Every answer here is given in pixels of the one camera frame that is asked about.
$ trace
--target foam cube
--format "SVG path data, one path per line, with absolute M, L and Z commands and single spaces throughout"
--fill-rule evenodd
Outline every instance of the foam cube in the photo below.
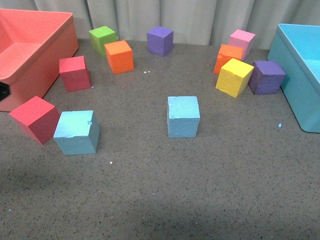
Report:
M 248 85 L 254 94 L 276 94 L 286 73 L 275 61 L 254 61 Z
M 63 111 L 53 139 L 65 155 L 95 154 L 99 133 L 94 111 Z
M 60 117 L 54 105 L 38 96 L 14 109 L 10 115 L 27 135 L 42 145 L 54 136 Z
M 200 122 L 196 96 L 169 96 L 167 105 L 169 138 L 195 138 Z
M 91 88 L 90 75 L 84 56 L 60 59 L 59 72 L 68 93 Z
M 101 26 L 89 31 L 93 49 L 101 56 L 106 55 L 105 44 L 116 42 L 117 34 L 107 26 Z
M 106 59 L 114 74 L 134 69 L 134 56 L 131 47 L 125 40 L 104 45 Z
M 244 50 L 241 47 L 222 44 L 216 58 L 213 73 L 219 74 L 221 67 L 229 62 L 230 59 L 240 60 L 243 51 Z
M 215 88 L 236 98 L 246 88 L 253 69 L 253 66 L 233 58 L 221 68 Z
M 174 31 L 156 26 L 146 34 L 147 48 L 150 53 L 165 56 L 174 47 Z
M 254 33 L 238 29 L 230 35 L 228 45 L 243 48 L 243 53 L 241 56 L 241 61 L 243 61 L 250 53 L 254 43 L 254 38 Z

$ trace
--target curtain fold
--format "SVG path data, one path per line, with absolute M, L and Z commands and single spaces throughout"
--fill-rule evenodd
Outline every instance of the curtain fold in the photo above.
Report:
M 146 41 L 162 26 L 175 43 L 220 46 L 241 29 L 256 34 L 260 49 L 270 48 L 280 23 L 320 25 L 319 0 L 0 0 L 0 8 L 71 12 L 80 39 L 108 26 L 121 40 Z

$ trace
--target pink cube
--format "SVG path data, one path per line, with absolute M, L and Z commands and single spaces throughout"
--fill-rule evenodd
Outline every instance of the pink cube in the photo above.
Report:
M 54 136 L 60 118 L 57 108 L 38 96 L 14 109 L 10 115 L 27 135 L 42 145 Z
M 254 43 L 254 38 L 254 33 L 238 29 L 230 35 L 228 45 L 243 48 L 241 58 L 241 61 L 243 61 L 245 57 L 250 53 L 250 50 Z
M 84 56 L 60 59 L 59 72 L 68 93 L 91 88 L 90 75 Z

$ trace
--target red cube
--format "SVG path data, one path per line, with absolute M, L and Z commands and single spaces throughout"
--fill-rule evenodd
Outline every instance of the red cube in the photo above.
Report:
M 38 96 L 14 109 L 10 115 L 27 135 L 42 145 L 54 136 L 60 118 L 57 108 Z
M 91 88 L 90 75 L 84 56 L 60 59 L 59 72 L 68 93 Z

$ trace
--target cube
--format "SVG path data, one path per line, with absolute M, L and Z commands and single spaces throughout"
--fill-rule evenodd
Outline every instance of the cube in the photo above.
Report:
M 35 96 L 10 112 L 10 116 L 22 131 L 44 145 L 54 136 L 60 113 L 54 105 Z
M 253 66 L 233 58 L 221 68 L 215 88 L 236 98 L 246 88 L 253 69 Z
M 91 88 L 90 75 L 84 56 L 60 59 L 59 72 L 68 93 Z
M 165 56 L 174 47 L 174 31 L 156 26 L 146 34 L 147 48 L 150 53 Z
M 95 154 L 99 133 L 94 111 L 63 111 L 53 139 L 65 155 Z
M 118 40 L 117 34 L 107 26 L 101 26 L 89 31 L 90 41 L 93 49 L 101 56 L 106 55 L 105 44 Z
M 243 54 L 243 48 L 237 46 L 229 46 L 222 44 L 216 58 L 213 73 L 219 74 L 220 69 L 225 65 L 230 59 L 240 60 Z
M 241 61 L 243 61 L 245 57 L 250 53 L 255 36 L 256 35 L 254 33 L 243 31 L 240 29 L 236 30 L 230 35 L 228 45 L 243 48 Z
M 254 61 L 248 85 L 254 94 L 276 94 L 286 73 L 275 61 Z
M 169 96 L 167 105 L 169 138 L 195 138 L 200 122 L 196 96 Z
M 131 47 L 125 40 L 104 45 L 106 59 L 114 74 L 134 69 L 134 56 Z

